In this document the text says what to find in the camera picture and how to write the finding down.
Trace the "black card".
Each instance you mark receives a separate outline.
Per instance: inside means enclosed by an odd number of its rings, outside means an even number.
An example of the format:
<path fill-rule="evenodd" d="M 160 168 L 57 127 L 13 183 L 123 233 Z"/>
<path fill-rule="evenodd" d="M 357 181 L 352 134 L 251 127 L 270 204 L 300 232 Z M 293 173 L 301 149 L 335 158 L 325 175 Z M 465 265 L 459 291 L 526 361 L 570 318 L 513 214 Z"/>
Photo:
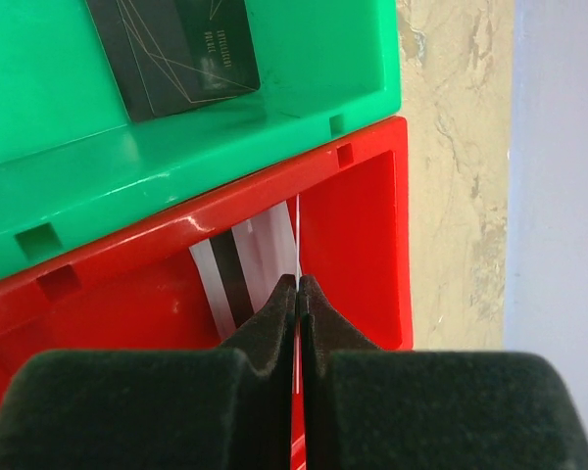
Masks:
<path fill-rule="evenodd" d="M 260 87 L 243 1 L 96 0 L 87 7 L 134 122 Z"/>

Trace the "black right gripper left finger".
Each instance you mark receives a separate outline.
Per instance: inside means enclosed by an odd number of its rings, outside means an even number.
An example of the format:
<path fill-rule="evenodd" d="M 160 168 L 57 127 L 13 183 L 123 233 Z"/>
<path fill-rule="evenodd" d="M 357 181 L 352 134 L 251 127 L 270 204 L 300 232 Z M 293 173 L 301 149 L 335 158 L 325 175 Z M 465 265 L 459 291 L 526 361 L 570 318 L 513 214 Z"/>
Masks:
<path fill-rule="evenodd" d="M 0 406 L 0 469 L 286 469 L 296 281 L 203 351 L 44 352 Z"/>

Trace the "white VIP card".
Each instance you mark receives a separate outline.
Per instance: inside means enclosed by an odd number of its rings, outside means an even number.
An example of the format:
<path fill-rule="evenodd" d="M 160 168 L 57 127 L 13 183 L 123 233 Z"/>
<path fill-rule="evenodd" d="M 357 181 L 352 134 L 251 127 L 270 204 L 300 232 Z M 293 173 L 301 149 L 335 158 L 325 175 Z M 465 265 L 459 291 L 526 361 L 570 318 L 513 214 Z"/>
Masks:
<path fill-rule="evenodd" d="M 293 372 L 293 392 L 296 395 L 300 394 L 300 382 L 301 382 L 301 340 L 300 340 L 300 314 L 298 310 L 298 295 L 300 292 L 300 280 L 302 276 L 301 268 L 301 211 L 300 211 L 300 194 L 296 195 L 295 198 L 295 227 L 294 227 L 294 240 L 295 240 L 295 281 L 296 281 L 296 311 L 295 311 L 295 338 L 294 338 L 294 372 Z"/>

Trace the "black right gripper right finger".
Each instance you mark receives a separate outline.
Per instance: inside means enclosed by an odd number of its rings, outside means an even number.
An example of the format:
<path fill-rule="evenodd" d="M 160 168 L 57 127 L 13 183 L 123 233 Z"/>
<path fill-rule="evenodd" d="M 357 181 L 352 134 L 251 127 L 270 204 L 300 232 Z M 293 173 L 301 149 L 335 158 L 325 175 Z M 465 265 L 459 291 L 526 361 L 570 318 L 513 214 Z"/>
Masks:
<path fill-rule="evenodd" d="M 390 352 L 300 281 L 311 469 L 588 469 L 552 364 L 525 352 Z"/>

